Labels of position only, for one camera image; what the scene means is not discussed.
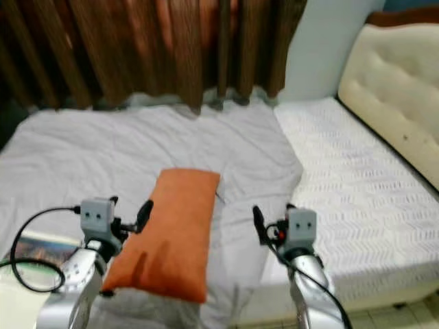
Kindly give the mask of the cream bed base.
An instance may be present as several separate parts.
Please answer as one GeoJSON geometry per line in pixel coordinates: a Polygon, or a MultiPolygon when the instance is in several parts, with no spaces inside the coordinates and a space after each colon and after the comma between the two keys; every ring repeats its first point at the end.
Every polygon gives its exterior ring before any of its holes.
{"type": "MultiPolygon", "coordinates": [[[[393,304],[411,303],[439,289],[439,280],[417,282],[402,287],[354,289],[351,285],[336,285],[335,295],[349,312],[379,309],[393,304]]],[[[255,289],[248,303],[232,320],[231,327],[294,324],[297,309],[289,294],[289,285],[274,285],[255,289]]]]}

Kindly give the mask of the white patterned mattress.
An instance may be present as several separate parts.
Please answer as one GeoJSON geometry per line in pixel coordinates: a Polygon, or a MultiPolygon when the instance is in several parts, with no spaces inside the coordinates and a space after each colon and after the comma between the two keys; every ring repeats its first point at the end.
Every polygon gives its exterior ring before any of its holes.
{"type": "Polygon", "coordinates": [[[303,167],[291,203],[317,214],[333,293],[439,280],[439,193],[332,98],[274,114],[303,167]]]}

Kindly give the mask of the brown curtain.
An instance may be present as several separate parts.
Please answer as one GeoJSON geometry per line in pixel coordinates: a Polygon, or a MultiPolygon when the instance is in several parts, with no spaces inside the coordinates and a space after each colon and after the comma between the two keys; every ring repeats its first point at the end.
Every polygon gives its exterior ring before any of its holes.
{"type": "Polygon", "coordinates": [[[135,93],[198,112],[207,92],[274,99],[308,0],[1,0],[4,92],[20,106],[120,106],[135,93]]]}

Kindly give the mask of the cream tufted wooden headboard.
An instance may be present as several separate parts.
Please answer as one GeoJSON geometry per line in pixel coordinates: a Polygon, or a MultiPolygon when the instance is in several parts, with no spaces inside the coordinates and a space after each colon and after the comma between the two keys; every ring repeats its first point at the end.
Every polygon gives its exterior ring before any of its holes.
{"type": "Polygon", "coordinates": [[[337,97],[439,189],[439,4],[371,12],[337,97]]]}

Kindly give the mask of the grey bed blanket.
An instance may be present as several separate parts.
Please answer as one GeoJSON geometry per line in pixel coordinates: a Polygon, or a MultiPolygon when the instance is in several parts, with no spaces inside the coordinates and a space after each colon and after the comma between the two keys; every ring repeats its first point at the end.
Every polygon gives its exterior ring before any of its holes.
{"type": "Polygon", "coordinates": [[[88,329],[228,329],[248,303],[268,257],[252,209],[281,217],[302,166],[273,110],[229,101],[194,117],[171,106],[125,112],[37,112],[0,154],[0,246],[7,253],[28,217],[89,197],[119,198],[132,221],[161,170],[220,175],[211,220],[207,299],[201,305],[124,289],[99,297],[88,329]]]}

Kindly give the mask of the white picture book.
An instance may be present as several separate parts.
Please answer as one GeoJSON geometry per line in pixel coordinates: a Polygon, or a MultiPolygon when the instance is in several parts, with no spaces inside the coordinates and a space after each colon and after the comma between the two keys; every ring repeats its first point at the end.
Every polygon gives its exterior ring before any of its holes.
{"type": "MultiPolygon", "coordinates": [[[[46,260],[61,266],[78,247],[74,239],[26,232],[19,239],[16,257],[46,260]]],[[[18,271],[26,282],[37,288],[50,288],[56,281],[56,275],[44,265],[19,265],[18,271]]],[[[47,293],[36,293],[20,284],[12,275],[11,266],[1,267],[0,329],[34,329],[47,298],[47,293]]]]}

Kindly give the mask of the orange pillow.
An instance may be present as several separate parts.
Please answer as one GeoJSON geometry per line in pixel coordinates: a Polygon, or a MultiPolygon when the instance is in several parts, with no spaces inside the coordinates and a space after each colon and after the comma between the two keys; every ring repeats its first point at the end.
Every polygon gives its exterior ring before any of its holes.
{"type": "Polygon", "coordinates": [[[138,289],[206,303],[215,195],[222,176],[200,169],[163,169],[150,195],[150,217],[123,244],[100,289],[138,289]]]}

